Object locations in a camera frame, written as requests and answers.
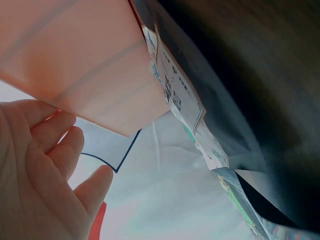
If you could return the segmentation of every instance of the paper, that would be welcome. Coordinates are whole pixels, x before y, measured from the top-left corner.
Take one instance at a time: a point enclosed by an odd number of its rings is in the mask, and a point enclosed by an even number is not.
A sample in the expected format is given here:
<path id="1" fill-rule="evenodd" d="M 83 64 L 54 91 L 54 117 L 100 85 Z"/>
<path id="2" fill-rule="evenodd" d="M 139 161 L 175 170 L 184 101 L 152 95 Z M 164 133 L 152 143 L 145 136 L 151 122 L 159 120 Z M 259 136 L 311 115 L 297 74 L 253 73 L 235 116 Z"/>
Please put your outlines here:
<path id="1" fill-rule="evenodd" d="M 157 38 L 156 68 L 173 114 L 195 135 L 206 111 L 189 79 L 174 61 L 161 39 Z"/>
<path id="2" fill-rule="evenodd" d="M 0 16 L 10 85 L 124 136 L 169 109 L 128 1 L 12 0 Z"/>
<path id="3" fill-rule="evenodd" d="M 151 58 L 151 71 L 162 84 L 170 110 L 192 135 L 210 170 L 228 167 L 227 154 L 203 120 L 206 110 L 192 83 L 167 50 L 160 36 L 145 26 L 142 29 Z"/>
<path id="4" fill-rule="evenodd" d="M 202 152 L 210 170 L 229 167 L 228 155 L 204 121 L 199 123 L 194 138 L 195 145 Z"/>

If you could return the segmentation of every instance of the navy blue line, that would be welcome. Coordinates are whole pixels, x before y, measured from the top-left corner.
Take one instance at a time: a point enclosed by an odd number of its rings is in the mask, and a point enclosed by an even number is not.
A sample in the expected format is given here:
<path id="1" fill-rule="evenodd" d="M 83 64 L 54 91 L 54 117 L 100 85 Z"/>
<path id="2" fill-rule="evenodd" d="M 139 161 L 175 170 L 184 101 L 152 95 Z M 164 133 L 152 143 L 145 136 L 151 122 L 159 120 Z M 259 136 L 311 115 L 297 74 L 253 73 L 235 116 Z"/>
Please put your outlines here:
<path id="1" fill-rule="evenodd" d="M 140 134 L 140 132 L 141 132 L 141 129 L 135 134 L 134 139 L 132 140 L 132 142 L 131 142 L 128 150 L 126 151 L 126 153 L 125 153 L 124 157 L 122 158 L 122 160 L 121 160 L 121 162 L 120 162 L 120 165 L 117 167 L 117 169 L 115 169 L 115 168 L 114 168 L 113 166 L 111 166 L 108 162 L 106 162 L 105 160 L 103 160 L 102 158 L 100 158 L 100 157 L 98 157 L 98 156 L 95 156 L 95 155 L 90 154 L 90 153 L 85 153 L 85 152 L 82 152 L 81 154 L 82 154 L 82 155 L 87 155 L 87 156 L 90 156 L 90 157 L 93 157 L 93 158 L 96 158 L 96 159 L 100 160 L 100 161 L 103 162 L 104 164 L 107 164 L 110 168 L 112 168 L 113 171 L 115 171 L 115 172 L 117 173 L 117 172 L 119 171 L 121 165 L 124 163 L 124 161 L 125 161 L 128 153 L 130 152 L 130 150 L 131 150 L 132 146 L 134 145 L 135 141 L 137 140 L 137 137 L 138 137 L 138 135 Z"/>
<path id="2" fill-rule="evenodd" d="M 117 172 L 117 170 L 116 170 L 113 166 L 111 166 L 109 163 L 107 163 L 107 162 L 106 162 L 105 160 L 103 160 L 102 158 L 100 158 L 100 157 L 98 157 L 98 156 L 95 156 L 95 155 L 92 155 L 92 154 L 90 154 L 90 153 L 85 153 L 85 152 L 82 152 L 81 154 L 82 154 L 82 155 L 87 155 L 87 156 L 90 156 L 90 157 L 94 157 L 94 158 L 100 160 L 101 162 L 107 164 L 110 168 L 112 168 L 113 171 Z"/>
<path id="3" fill-rule="evenodd" d="M 126 159 L 126 157 L 127 157 L 128 153 L 130 152 L 132 146 L 134 145 L 135 141 L 137 140 L 137 137 L 138 137 L 138 135 L 140 134 L 140 132 L 141 132 L 141 129 L 136 133 L 133 141 L 131 142 L 131 145 L 129 146 L 128 150 L 126 151 L 124 157 L 122 158 L 122 161 L 121 161 L 120 165 L 119 165 L 118 168 L 116 169 L 116 171 L 115 171 L 116 173 L 119 171 L 121 165 L 124 163 L 124 160 Z"/>

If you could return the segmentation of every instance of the pink folder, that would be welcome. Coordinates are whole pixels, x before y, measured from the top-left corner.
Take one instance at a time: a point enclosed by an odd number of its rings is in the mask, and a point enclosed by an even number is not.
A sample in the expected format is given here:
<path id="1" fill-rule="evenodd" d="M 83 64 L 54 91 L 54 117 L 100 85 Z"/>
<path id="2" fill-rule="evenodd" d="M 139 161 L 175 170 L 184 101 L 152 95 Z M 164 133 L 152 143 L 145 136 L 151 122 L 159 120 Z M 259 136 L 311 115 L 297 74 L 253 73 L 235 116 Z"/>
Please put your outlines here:
<path id="1" fill-rule="evenodd" d="M 8 84 L 124 136 L 168 110 L 127 0 L 11 0 L 0 16 Z"/>

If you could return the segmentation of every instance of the hand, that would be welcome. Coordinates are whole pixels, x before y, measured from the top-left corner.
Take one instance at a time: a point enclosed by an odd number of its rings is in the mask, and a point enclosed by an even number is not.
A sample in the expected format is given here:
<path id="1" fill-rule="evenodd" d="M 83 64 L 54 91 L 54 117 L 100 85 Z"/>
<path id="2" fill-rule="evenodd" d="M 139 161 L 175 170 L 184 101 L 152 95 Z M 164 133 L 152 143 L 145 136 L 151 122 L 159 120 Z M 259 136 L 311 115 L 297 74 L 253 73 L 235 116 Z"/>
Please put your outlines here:
<path id="1" fill-rule="evenodd" d="M 0 239 L 88 238 L 113 172 L 101 166 L 72 191 L 84 146 L 75 122 L 38 100 L 0 103 Z"/>

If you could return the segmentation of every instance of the red object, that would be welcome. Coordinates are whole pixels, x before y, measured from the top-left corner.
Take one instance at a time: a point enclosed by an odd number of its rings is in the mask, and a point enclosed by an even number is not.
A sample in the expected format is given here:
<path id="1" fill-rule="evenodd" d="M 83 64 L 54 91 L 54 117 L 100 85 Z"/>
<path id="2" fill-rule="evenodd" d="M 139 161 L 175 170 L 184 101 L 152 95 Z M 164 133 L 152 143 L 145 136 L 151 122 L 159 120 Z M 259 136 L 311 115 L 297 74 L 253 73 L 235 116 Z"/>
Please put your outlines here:
<path id="1" fill-rule="evenodd" d="M 95 216 L 93 224 L 90 228 L 88 240 L 99 240 L 102 221 L 104 219 L 107 209 L 107 204 L 103 202 L 99 208 L 98 213 Z"/>

